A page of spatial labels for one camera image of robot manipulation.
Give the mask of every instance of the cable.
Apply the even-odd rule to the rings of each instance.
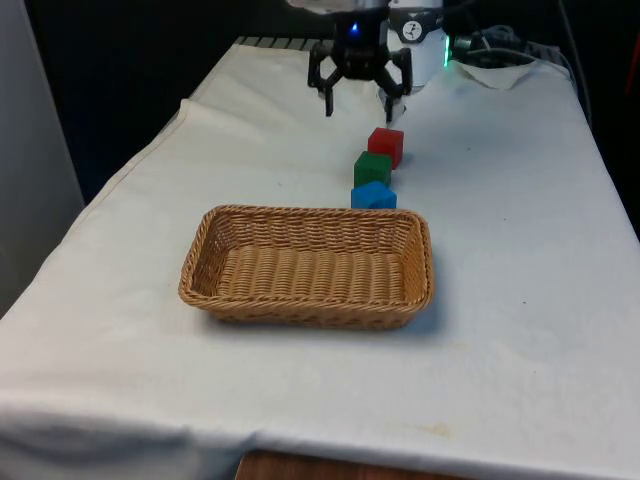
[[[528,53],[519,52],[518,50],[511,50],[510,48],[497,48],[497,47],[494,47],[491,50],[484,50],[484,49],[472,50],[470,52],[467,52],[467,55],[480,55],[480,54],[483,54],[483,53],[509,53],[509,54],[516,55],[516,56],[521,57],[521,58],[526,58],[527,60],[533,60],[533,61],[545,63],[545,64],[553,67],[554,69],[556,69],[557,71],[559,71],[563,75],[565,75],[567,73],[566,71],[568,71],[570,79],[571,79],[571,84],[573,85],[573,89],[576,90],[575,74],[573,73],[573,69],[571,68],[571,65],[569,63],[567,63],[566,67],[561,67],[560,65],[556,65],[555,63],[549,62],[548,60],[542,60],[541,58],[536,58],[533,55],[529,55]]]
[[[560,8],[560,16],[562,17],[564,28],[567,32],[567,37],[569,37],[569,46],[571,47],[571,50],[572,50],[571,53],[573,55],[573,59],[576,61],[576,68],[578,70],[578,75],[580,76],[580,86],[582,88],[582,96],[584,97],[584,110],[587,116],[587,122],[589,123],[589,128],[592,128],[593,116],[591,113],[591,98],[589,96],[589,86],[587,85],[587,78],[584,74],[584,69],[582,68],[580,55],[578,54],[578,47],[576,46],[576,41],[573,37],[573,30],[571,30],[569,17],[567,16],[567,11],[564,8],[564,0],[558,0],[558,7]]]

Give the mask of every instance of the white tablecloth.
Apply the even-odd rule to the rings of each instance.
[[[177,296],[201,216],[348,207],[383,113],[234,47],[0,321],[0,478],[229,478],[254,448],[479,478],[640,478],[640,248],[569,81],[455,64],[409,100],[399,207],[437,297],[395,332],[243,328]]]

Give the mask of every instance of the woven basket bottom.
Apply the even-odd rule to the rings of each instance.
[[[311,252],[245,246],[229,251],[217,294],[329,301],[404,300],[395,254]]]

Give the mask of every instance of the red cube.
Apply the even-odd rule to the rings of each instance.
[[[387,128],[376,128],[369,137],[369,153],[389,155],[392,163],[391,168],[398,168],[402,161],[404,148],[404,132],[389,130]]]

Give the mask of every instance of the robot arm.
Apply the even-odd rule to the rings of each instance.
[[[299,8],[329,14],[335,22],[331,47],[317,43],[309,57],[308,85],[325,97],[326,115],[333,113],[333,87],[342,78],[375,81],[386,94],[387,123],[393,105],[414,85],[415,55],[425,37],[442,22],[442,0],[287,0]],[[391,23],[394,32],[389,33]],[[387,38],[406,45],[390,52]],[[335,71],[323,78],[320,64],[331,57]],[[399,83],[386,69],[392,62],[401,72]]]

